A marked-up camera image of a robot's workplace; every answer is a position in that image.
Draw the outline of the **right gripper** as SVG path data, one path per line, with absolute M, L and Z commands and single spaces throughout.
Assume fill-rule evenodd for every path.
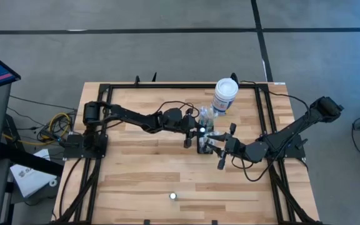
M 222 134 L 220 140 L 216 140 L 216 141 L 224 142 L 224 147 L 223 148 L 217 147 L 217 146 L 215 146 L 213 144 L 210 144 L 209 142 L 205 142 L 205 148 L 209 152 L 216 153 L 217 156 L 219 157 L 219 162 L 218 162 L 218 165 L 217 165 L 217 168 L 219 170 L 224 169 L 224 166 L 225 166 L 225 163 L 226 163 L 226 156 L 229 154 L 226 151 L 226 148 L 225 148 L 226 141 L 228 140 L 228 138 L 233 137 L 235 131 L 236 131 L 236 125 L 234 123 L 232 123 L 230 125 L 230 128 L 229 128 L 229 133 L 225 132 L 224 134 Z M 240 142 L 239 153 L 238 154 L 229 154 L 229 155 L 232 155 L 232 156 L 237 157 L 239 159 L 243 159 L 243 150 L 244 150 L 244 148 L 241 146 L 241 142 Z

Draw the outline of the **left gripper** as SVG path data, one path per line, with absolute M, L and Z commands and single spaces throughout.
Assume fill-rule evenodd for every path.
M 193 108 L 189 108 L 186 110 L 186 114 L 185 116 L 187 115 L 191 115 L 192 116 L 192 113 L 193 113 Z M 181 131 L 186 135 L 186 138 L 184 140 L 184 147 L 185 148 L 190 148 L 191 147 L 191 144 L 192 144 L 192 138 L 197 135 L 197 136 L 204 136 L 206 133 L 205 132 L 198 132 L 199 131 L 199 128 L 205 128 L 205 126 L 203 126 L 202 124 L 199 124 L 197 121 L 196 121 L 196 128 L 188 131 L 188 132 L 185 132 L 182 127 L 181 127 Z

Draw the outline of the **white wipes canister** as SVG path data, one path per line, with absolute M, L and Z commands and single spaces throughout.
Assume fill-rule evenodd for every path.
M 231 78 L 223 78 L 216 83 L 214 97 L 211 102 L 213 110 L 219 115 L 224 116 L 231 107 L 239 87 L 236 81 Z

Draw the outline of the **black desk beam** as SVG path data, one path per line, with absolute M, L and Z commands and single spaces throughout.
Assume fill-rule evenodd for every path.
M 0 158 L 9 159 L 14 164 L 58 177 L 61 177 L 64 169 L 64 166 L 58 163 L 18 150 L 4 143 L 0 143 Z

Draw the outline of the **white paper sheets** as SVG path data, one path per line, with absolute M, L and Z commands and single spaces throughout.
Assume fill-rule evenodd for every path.
M 58 183 L 58 177 L 47 174 L 45 172 L 36 171 L 29 167 L 15 164 L 10 167 L 11 173 L 14 177 L 22 197 L 28 198 L 41 188 L 50 187 L 49 181 L 56 179 Z

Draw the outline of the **black table frame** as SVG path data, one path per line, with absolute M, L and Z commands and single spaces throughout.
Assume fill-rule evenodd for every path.
M 193 103 L 197 108 L 210 105 L 214 82 L 129 82 L 112 83 L 112 91 L 102 91 L 111 102 L 150 114 L 166 101 Z M 288 97 L 270 94 L 266 103 L 263 92 L 256 97 L 255 88 L 241 84 L 235 103 L 225 116 L 215 121 L 215 129 L 228 131 L 237 124 L 235 136 L 243 143 L 255 140 L 264 131 L 285 128 L 294 122 Z M 84 197 L 79 221 L 60 219 L 60 200 L 64 180 L 77 159 L 64 164 L 51 225 L 129 225 L 129 224 L 295 224 L 308 225 L 319 220 L 308 171 L 297 159 L 273 164 L 276 172 L 289 181 L 289 190 L 311 219 L 290 219 L 281 190 L 270 181 L 273 172 L 250 182 L 243 170 L 235 168 L 231 157 L 222 171 L 217 170 L 218 158 L 196 153 L 196 141 L 183 148 L 184 135 L 162 131 L 147 134 L 131 124 L 120 124 L 107 130 L 107 155 L 100 163 L 91 219 L 87 219 L 91 191 Z M 169 198 L 176 193 L 177 199 Z

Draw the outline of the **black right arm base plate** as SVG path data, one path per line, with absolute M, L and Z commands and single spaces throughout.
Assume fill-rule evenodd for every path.
M 281 147 L 286 143 L 287 137 L 280 135 L 279 133 L 270 134 L 266 141 L 269 146 L 269 150 L 266 156 L 269 158 L 274 158 L 281 150 Z M 304 152 L 303 145 L 306 141 L 307 139 L 301 139 L 301 136 L 297 134 L 296 137 L 287 146 L 284 147 L 278 158 L 305 158 L 306 154 Z

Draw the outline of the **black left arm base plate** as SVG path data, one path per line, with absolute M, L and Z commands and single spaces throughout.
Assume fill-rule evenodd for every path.
M 63 158 L 101 159 L 106 155 L 108 136 L 72 134 L 65 142 L 60 142 L 60 145 L 64 147 Z

